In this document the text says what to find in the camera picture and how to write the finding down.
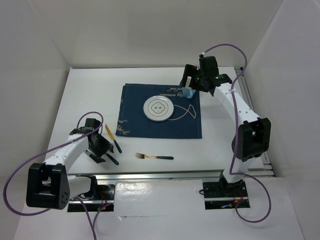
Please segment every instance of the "dark blue cloth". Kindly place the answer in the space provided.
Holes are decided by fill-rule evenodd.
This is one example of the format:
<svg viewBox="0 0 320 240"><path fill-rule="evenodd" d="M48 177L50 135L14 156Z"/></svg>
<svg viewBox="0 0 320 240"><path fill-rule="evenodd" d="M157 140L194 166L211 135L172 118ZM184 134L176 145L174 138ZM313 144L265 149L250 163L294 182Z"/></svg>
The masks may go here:
<svg viewBox="0 0 320 240"><path fill-rule="evenodd" d="M165 96L174 104L173 115L152 121L144 114L144 104L152 96ZM128 84L122 88L116 135L154 139L201 139L200 97L182 96L177 85Z"/></svg>

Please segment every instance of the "plate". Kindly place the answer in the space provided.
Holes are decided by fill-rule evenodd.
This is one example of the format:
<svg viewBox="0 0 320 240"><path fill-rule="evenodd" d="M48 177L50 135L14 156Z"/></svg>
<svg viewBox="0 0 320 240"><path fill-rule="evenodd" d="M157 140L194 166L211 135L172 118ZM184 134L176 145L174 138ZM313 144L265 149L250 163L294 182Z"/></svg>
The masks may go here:
<svg viewBox="0 0 320 240"><path fill-rule="evenodd" d="M165 121L174 113L174 104L165 96L152 96L143 105L145 116L156 122Z"/></svg>

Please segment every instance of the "white wall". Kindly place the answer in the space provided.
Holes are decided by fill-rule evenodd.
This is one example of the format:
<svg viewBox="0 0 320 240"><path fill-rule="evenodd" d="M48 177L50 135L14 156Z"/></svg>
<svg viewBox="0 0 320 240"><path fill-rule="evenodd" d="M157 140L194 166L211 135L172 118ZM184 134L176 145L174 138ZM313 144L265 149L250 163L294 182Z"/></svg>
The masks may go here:
<svg viewBox="0 0 320 240"><path fill-rule="evenodd" d="M0 187L14 168L45 150L55 122L68 68L26 0L0 7ZM26 167L9 186L22 210ZM13 239L19 217L0 198L1 239Z"/></svg>
<svg viewBox="0 0 320 240"><path fill-rule="evenodd" d="M72 67L198 64L224 42L252 56L282 0L31 0ZM217 49L220 66L242 56Z"/></svg>
<svg viewBox="0 0 320 240"><path fill-rule="evenodd" d="M306 240L320 236L320 0L284 0L245 73Z"/></svg>

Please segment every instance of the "fork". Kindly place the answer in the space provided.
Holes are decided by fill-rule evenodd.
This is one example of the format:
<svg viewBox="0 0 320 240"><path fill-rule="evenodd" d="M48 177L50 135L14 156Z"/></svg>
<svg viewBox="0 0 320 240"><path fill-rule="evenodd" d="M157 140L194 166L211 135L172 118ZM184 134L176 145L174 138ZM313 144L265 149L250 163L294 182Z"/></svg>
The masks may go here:
<svg viewBox="0 0 320 240"><path fill-rule="evenodd" d="M173 156L147 156L142 153L135 153L135 156L139 159L146 159L146 158L152 158L152 159L168 159L168 160L173 160Z"/></svg>

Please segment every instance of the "gold knife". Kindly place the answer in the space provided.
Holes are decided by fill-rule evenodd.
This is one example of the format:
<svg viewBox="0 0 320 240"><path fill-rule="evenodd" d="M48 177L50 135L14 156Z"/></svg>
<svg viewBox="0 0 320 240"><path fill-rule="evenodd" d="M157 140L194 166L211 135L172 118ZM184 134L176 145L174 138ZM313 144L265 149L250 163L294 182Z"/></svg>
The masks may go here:
<svg viewBox="0 0 320 240"><path fill-rule="evenodd" d="M110 129L108 128L107 124L105 125L105 130L106 132L108 133L109 137L111 138L111 140L113 140L115 146L116 146L116 149L118 149L119 153L122 153L122 150L119 146L119 144L117 143L117 141L115 140L115 137L112 135Z"/></svg>

